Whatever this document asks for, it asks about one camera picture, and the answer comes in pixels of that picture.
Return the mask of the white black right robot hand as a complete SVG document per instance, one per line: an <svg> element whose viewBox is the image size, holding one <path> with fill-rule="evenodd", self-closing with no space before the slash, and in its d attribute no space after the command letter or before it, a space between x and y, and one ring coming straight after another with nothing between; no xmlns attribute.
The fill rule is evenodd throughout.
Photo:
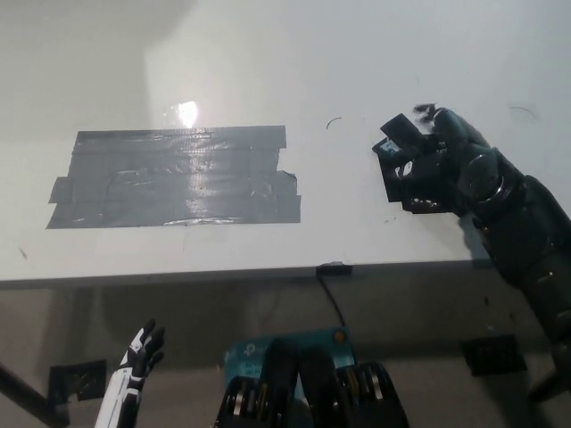
<svg viewBox="0 0 571 428"><path fill-rule="evenodd" d="M428 152L395 173L404 185L406 211L487 221L525 198L523 174L458 113L434 103L419 104L414 112L430 133L424 136Z"/></svg>

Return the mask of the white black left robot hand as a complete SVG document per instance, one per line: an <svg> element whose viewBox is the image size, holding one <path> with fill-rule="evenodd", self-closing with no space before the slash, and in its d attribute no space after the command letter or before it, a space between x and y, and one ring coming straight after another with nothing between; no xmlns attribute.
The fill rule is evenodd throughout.
<svg viewBox="0 0 571 428"><path fill-rule="evenodd" d="M95 428L134 428L145 381L162 360L165 329L155 320L141 327L113 372L103 396Z"/></svg>

